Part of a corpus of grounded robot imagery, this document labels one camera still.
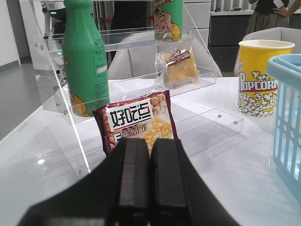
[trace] acrylic display shelf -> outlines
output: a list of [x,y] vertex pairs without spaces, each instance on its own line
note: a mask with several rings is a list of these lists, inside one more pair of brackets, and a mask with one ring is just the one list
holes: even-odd
[[[164,46],[175,43],[155,40],[155,30],[153,27],[100,31],[99,33],[105,44],[106,52],[149,46]],[[194,33],[195,30],[193,27],[182,27],[182,39],[177,42],[192,41],[194,38]],[[45,40],[49,49],[50,57],[52,59],[61,58],[63,56],[61,48],[63,34],[46,35]]]
[[[45,24],[40,19],[40,16],[45,15],[41,12],[41,3],[38,0],[21,0],[20,6],[26,33],[30,36],[29,47],[47,129],[74,172],[84,175],[89,171],[88,164],[99,163],[99,156],[95,159],[94,156],[102,153],[101,135],[96,121],[93,117],[80,117],[73,113],[68,85],[64,80],[66,76],[62,53],[63,34],[45,35]],[[241,118],[218,110],[219,106],[211,106],[210,103],[209,107],[199,111],[199,108],[188,109],[173,102],[175,97],[181,98],[181,95],[199,92],[204,88],[212,88],[207,94],[210,95],[210,92],[215,90],[217,79],[221,77],[221,72],[202,41],[187,8],[183,7],[181,40],[155,40],[154,34],[154,27],[100,31],[108,59],[108,102],[135,99],[141,95],[168,89],[177,131],[187,149],[202,151],[241,132]],[[181,82],[166,84],[154,65],[155,54],[175,46],[177,49],[193,51],[198,75]],[[111,53],[115,51],[116,55],[112,58]],[[68,134],[68,138],[64,139],[64,134]]]

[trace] cartoon can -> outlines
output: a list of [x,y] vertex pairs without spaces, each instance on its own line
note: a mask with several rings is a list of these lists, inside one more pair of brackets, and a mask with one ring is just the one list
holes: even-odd
[[276,109],[278,81],[265,72],[268,59],[291,53],[294,44],[276,40],[246,40],[239,45],[238,107],[241,113],[249,116],[272,115]]
[[182,0],[156,0],[155,39],[177,41],[182,38]]

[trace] white cabinet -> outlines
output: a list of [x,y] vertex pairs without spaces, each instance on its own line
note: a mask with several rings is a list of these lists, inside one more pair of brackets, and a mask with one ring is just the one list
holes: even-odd
[[206,46],[208,45],[209,25],[210,25],[210,0],[184,0],[184,8],[189,14],[184,14],[183,24],[191,24],[190,17],[195,28],[200,33]]

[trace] snack bag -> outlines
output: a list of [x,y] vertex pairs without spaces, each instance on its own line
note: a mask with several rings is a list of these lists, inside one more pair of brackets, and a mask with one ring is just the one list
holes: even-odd
[[182,38],[182,0],[155,0],[155,39],[177,41]]
[[155,67],[160,81],[169,89],[199,82],[197,65],[191,45],[173,46],[156,54]]
[[111,153],[123,137],[145,139],[150,153],[157,138],[178,139],[168,90],[108,104],[93,110],[93,114],[106,154]]

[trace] food package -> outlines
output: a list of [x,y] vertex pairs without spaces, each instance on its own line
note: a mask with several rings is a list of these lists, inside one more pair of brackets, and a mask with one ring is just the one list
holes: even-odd
[[199,82],[197,65],[191,46],[173,46],[156,54],[155,66],[160,80],[169,89]]
[[157,138],[178,139],[170,111],[169,91],[108,104],[93,110],[106,154],[121,138],[145,139],[149,152]]

